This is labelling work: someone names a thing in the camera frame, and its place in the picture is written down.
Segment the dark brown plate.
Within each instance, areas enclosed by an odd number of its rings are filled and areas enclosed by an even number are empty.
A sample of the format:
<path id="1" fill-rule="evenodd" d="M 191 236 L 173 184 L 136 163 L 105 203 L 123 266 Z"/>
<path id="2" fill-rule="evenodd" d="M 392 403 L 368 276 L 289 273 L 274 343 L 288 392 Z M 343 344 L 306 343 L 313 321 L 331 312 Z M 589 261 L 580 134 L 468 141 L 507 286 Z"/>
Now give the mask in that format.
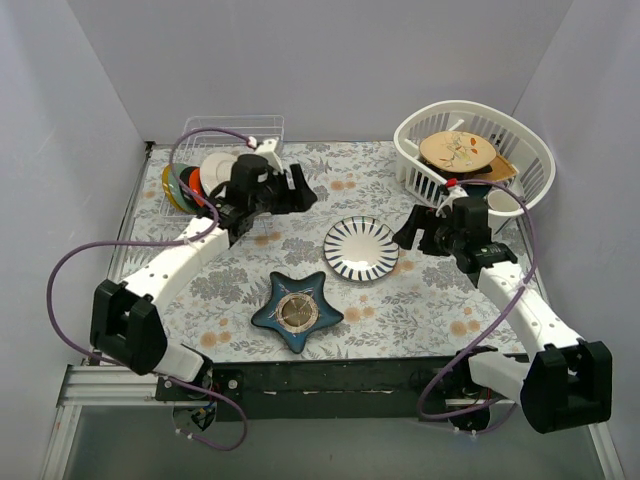
<path id="1" fill-rule="evenodd" d="M 180 180 L 182 182 L 181 185 L 181 192 L 183 197 L 185 198 L 186 201 L 190 201 L 192 203 L 195 202 L 193 195 L 192 195 L 192 189 L 190 187 L 190 177 L 191 174 L 196 170 L 195 166 L 186 166 L 181 172 L 180 172 Z"/>

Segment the orange red round plate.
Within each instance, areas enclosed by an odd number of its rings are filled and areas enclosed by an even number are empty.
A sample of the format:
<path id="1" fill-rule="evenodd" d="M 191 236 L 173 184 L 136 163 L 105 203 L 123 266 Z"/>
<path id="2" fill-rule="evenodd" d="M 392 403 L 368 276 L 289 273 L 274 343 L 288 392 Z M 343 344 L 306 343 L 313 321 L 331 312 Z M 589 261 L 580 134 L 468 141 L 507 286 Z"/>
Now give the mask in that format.
<path id="1" fill-rule="evenodd" d="M 195 167 L 188 178 L 188 186 L 191 189 L 192 193 L 191 193 L 191 197 L 193 198 L 194 202 L 199 206 L 199 207 L 203 207 L 204 206 L 204 199 L 206 197 L 206 194 L 203 190 L 202 184 L 201 184 L 201 179 L 200 179 L 200 168 L 199 167 Z"/>

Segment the blue floral green plate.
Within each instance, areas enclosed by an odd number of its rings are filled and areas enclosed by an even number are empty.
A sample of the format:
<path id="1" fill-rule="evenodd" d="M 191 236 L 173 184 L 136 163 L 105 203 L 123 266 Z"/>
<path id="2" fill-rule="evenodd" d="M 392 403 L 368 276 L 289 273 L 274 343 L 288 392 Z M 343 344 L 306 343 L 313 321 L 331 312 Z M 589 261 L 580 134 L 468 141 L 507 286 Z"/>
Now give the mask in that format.
<path id="1" fill-rule="evenodd" d="M 182 212 L 192 214 L 194 210 L 184 200 L 184 197 L 182 196 L 180 184 L 177 181 L 176 177 L 173 175 L 172 170 L 169 174 L 169 184 L 171 186 L 175 200 L 180 204 L 181 208 L 183 209 Z"/>

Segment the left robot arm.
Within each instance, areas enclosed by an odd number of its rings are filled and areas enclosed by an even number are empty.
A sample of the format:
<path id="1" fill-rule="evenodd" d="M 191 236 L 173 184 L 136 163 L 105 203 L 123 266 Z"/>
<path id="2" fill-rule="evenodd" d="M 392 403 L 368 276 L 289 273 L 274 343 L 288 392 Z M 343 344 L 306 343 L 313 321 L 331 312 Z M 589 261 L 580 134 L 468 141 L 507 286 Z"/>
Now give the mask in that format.
<path id="1" fill-rule="evenodd" d="M 91 345 L 138 375 L 175 377 L 188 398 L 205 398 L 213 386 L 204 369 L 207 359 L 167 337 L 163 312 L 204 266 L 252 228 L 257 216 L 305 212 L 316 200 L 300 165 L 279 170 L 263 155 L 241 155 L 229 181 L 213 191 L 208 206 L 162 252 L 120 282 L 105 280 L 96 288 Z"/>

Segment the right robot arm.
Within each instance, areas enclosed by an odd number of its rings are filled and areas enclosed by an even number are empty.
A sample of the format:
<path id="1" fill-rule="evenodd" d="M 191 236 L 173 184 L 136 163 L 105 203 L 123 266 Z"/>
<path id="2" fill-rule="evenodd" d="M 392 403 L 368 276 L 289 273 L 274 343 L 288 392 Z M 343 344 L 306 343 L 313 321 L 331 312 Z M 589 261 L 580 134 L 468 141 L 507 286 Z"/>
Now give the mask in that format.
<path id="1" fill-rule="evenodd" d="M 585 340 L 530 288 L 531 272 L 523 270 L 506 244 L 493 240 L 484 200 L 457 198 L 442 214 L 415 205 L 393 240 L 403 249 L 453 257 L 457 268 L 499 309 L 493 324 L 508 322 L 529 358 L 522 363 L 482 347 L 487 335 L 481 333 L 429 381 L 420 404 L 453 372 L 453 387 L 460 395 L 471 398 L 491 390 L 520 406 L 541 434 L 610 419 L 611 351 L 601 341 Z"/>

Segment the yellow patterned round plate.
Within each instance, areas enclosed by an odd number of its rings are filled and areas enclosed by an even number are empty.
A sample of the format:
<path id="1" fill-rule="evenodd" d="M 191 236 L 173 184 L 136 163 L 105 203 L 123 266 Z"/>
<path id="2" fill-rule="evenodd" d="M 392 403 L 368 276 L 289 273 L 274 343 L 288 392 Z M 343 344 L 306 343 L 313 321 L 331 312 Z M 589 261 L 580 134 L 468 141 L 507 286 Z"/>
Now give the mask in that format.
<path id="1" fill-rule="evenodd" d="M 161 181 L 162 181 L 162 188 L 165 194 L 166 199 L 169 201 L 169 203 L 178 211 L 183 211 L 183 209 L 181 208 L 180 204 L 175 200 L 174 196 L 173 196 L 173 192 L 171 189 L 171 186 L 169 184 L 169 174 L 171 172 L 171 168 L 169 165 L 166 165 L 162 171 L 162 175 L 161 175 Z"/>

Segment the white blue-striped plate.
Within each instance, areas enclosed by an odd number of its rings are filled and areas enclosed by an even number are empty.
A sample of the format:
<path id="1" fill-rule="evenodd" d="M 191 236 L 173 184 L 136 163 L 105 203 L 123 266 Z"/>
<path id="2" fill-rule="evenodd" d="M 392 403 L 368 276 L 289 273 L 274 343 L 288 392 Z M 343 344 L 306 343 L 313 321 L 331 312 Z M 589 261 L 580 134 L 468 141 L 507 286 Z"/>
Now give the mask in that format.
<path id="1" fill-rule="evenodd" d="M 399 259 L 399 246 L 393 235 L 388 225 L 375 218 L 344 218 L 325 235 L 325 261 L 346 280 L 376 281 L 390 274 Z"/>

